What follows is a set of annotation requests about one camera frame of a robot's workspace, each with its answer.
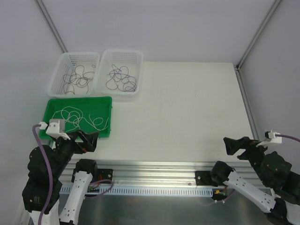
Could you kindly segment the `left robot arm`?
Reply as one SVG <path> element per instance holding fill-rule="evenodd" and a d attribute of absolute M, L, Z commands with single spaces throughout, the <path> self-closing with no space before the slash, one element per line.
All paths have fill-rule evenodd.
<path fill-rule="evenodd" d="M 98 179 L 97 163 L 90 159 L 80 159 L 73 171 L 71 192 L 59 211 L 60 176 L 74 154 L 94 152 L 98 132 L 87 134 L 81 130 L 68 133 L 69 138 L 55 139 L 55 148 L 43 145 L 39 136 L 34 137 L 38 146 L 30 153 L 28 181 L 22 192 L 25 210 L 36 225 L 76 225 L 78 224 L 88 186 Z"/>

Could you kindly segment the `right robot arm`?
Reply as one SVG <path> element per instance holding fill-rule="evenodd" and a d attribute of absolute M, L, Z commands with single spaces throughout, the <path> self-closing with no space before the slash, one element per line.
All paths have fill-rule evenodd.
<path fill-rule="evenodd" d="M 298 225 L 300 223 L 300 176 L 292 171 L 292 164 L 285 161 L 276 151 L 266 154 L 268 147 L 281 144 L 282 135 L 266 132 L 260 142 L 245 136 L 241 139 L 225 137 L 227 155 L 238 150 L 244 152 L 240 160 L 249 161 L 262 184 L 274 191 L 269 195 L 248 183 L 235 169 L 223 161 L 217 161 L 210 171 L 210 179 L 216 185 L 224 184 L 253 202 L 274 225 Z"/>

